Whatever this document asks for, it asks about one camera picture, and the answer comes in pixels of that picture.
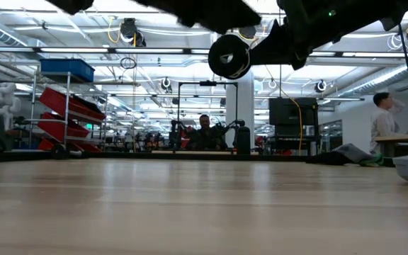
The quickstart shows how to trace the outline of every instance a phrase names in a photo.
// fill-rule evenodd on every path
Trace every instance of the person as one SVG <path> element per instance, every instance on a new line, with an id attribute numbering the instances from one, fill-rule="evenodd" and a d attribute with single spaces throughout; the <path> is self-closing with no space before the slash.
<path id="1" fill-rule="evenodd" d="M 199 117 L 201 129 L 197 130 L 197 135 L 191 135 L 190 142 L 188 142 L 189 149 L 227 149 L 225 140 L 222 134 L 216 127 L 210 127 L 210 118 L 204 114 Z"/>
<path id="2" fill-rule="evenodd" d="M 370 153 L 382 153 L 382 145 L 377 143 L 377 137 L 400 137 L 403 136 L 400 132 L 400 127 L 396 123 L 395 114 L 404 110 L 405 105 L 387 92 L 377 93 L 373 97 L 374 104 L 377 109 L 373 112 L 371 117 L 371 144 Z M 395 157 L 402 157 L 408 155 L 408 145 L 396 145 Z"/>

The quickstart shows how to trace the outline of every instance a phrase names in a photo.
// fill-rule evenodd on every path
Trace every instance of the fluorescent light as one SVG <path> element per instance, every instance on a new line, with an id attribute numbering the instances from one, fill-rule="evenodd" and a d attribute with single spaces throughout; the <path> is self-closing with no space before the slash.
<path id="1" fill-rule="evenodd" d="M 175 110 L 177 111 L 177 108 L 162 108 L 165 110 Z M 181 111 L 226 111 L 224 108 L 180 108 Z"/>
<path id="2" fill-rule="evenodd" d="M 333 57 L 335 52 L 313 52 L 310 54 L 311 57 Z"/>
<path id="3" fill-rule="evenodd" d="M 362 98 L 323 98 L 325 101 L 362 101 Z"/>
<path id="4" fill-rule="evenodd" d="M 131 121 L 118 120 L 118 123 L 120 123 L 121 125 L 133 125 L 133 123 Z"/>
<path id="5" fill-rule="evenodd" d="M 277 98 L 277 96 L 255 96 L 254 99 L 270 99 Z"/>
<path id="6" fill-rule="evenodd" d="M 179 95 L 157 95 L 157 97 L 178 98 Z M 192 95 L 181 95 L 181 98 L 192 98 Z"/>
<path id="7" fill-rule="evenodd" d="M 226 98 L 225 95 L 221 95 L 221 96 L 217 96 L 217 95 L 213 95 L 213 96 L 199 96 L 200 98 Z"/>
<path id="8" fill-rule="evenodd" d="M 34 52 L 30 47 L 0 47 L 0 52 Z"/>
<path id="9" fill-rule="evenodd" d="M 31 88 L 30 86 L 27 86 L 27 85 L 25 85 L 25 84 L 15 84 L 15 86 L 17 87 L 17 89 L 18 90 L 21 90 L 21 91 L 32 91 L 33 90 L 33 88 Z"/>
<path id="10" fill-rule="evenodd" d="M 325 100 L 325 101 L 323 101 L 322 103 L 320 103 L 320 105 L 322 106 L 322 105 L 324 105 L 324 104 L 327 104 L 327 103 L 330 103 L 330 102 L 332 102 L 332 100 Z"/>
<path id="11" fill-rule="evenodd" d="M 127 48 L 127 49 L 115 49 L 117 53 L 144 53 L 144 54 L 168 54 L 168 53 L 183 53 L 182 49 L 155 49 L 155 48 Z"/>
<path id="12" fill-rule="evenodd" d="M 121 106 L 122 106 L 122 104 L 119 102 L 119 100 L 116 99 L 116 98 L 113 98 L 112 96 L 109 96 L 109 97 L 108 97 L 108 103 L 110 103 L 110 104 L 112 104 L 112 105 L 114 105 L 114 106 L 117 106 L 117 107 L 121 107 Z"/>
<path id="13" fill-rule="evenodd" d="M 48 47 L 48 48 L 40 48 L 43 52 L 66 52 L 66 53 L 107 53 L 108 49 L 105 48 L 68 48 L 68 47 Z"/>
<path id="14" fill-rule="evenodd" d="M 209 50 L 191 50 L 191 54 L 209 54 Z"/>
<path id="15" fill-rule="evenodd" d="M 404 57 L 404 53 L 396 52 L 345 52 L 343 57 Z"/>

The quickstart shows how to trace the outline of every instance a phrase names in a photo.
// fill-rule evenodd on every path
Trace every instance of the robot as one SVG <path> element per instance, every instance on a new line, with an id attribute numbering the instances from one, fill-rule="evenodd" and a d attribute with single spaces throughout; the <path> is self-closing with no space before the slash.
<path id="1" fill-rule="evenodd" d="M 13 114 L 21 109 L 20 99 L 15 97 L 16 85 L 3 83 L 0 86 L 0 115 L 4 119 L 4 129 L 11 130 L 13 127 Z"/>

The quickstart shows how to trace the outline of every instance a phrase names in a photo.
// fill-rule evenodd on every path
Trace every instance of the wooden table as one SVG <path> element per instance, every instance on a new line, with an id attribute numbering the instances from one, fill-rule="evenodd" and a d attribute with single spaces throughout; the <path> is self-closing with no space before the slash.
<path id="1" fill-rule="evenodd" d="M 303 163 L 0 163 L 7 254 L 404 255 L 408 183 Z"/>
<path id="2" fill-rule="evenodd" d="M 396 137 L 377 137 L 376 142 L 383 145 L 382 153 L 386 157 L 395 156 L 395 146 L 398 143 L 408 143 L 408 135 L 396 136 Z"/>

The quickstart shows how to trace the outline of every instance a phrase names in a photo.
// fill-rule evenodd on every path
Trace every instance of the black monitor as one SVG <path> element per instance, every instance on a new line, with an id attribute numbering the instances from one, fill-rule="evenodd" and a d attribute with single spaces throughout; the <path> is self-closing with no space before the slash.
<path id="1" fill-rule="evenodd" d="M 294 98 L 300 106 L 302 125 L 315 125 L 317 122 L 317 99 Z M 270 98 L 268 100 L 270 125 L 299 125 L 297 105 L 289 98 Z"/>

